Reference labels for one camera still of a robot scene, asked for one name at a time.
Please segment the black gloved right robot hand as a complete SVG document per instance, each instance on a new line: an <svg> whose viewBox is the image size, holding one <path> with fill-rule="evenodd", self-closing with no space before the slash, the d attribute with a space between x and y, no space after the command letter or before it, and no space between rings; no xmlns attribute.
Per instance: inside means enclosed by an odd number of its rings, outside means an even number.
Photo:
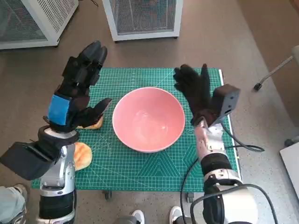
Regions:
<svg viewBox="0 0 299 224"><path fill-rule="evenodd" d="M216 110L211 108L210 76L206 64L202 65L200 73L189 65L183 64L174 69L173 78L174 87L188 102L192 113L192 126L198 126L202 120L205 120L209 127L222 123Z"/></svg>

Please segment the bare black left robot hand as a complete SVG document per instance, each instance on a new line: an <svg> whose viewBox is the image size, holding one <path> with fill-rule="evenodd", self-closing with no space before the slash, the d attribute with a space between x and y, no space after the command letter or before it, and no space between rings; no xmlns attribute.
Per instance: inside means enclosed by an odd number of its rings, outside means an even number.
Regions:
<svg viewBox="0 0 299 224"><path fill-rule="evenodd" d="M63 81L55 90L44 120L58 132L71 132L81 127L97 126L111 98L90 107L90 86L96 85L107 57L100 41L86 46L77 57L71 56L62 73Z"/></svg>

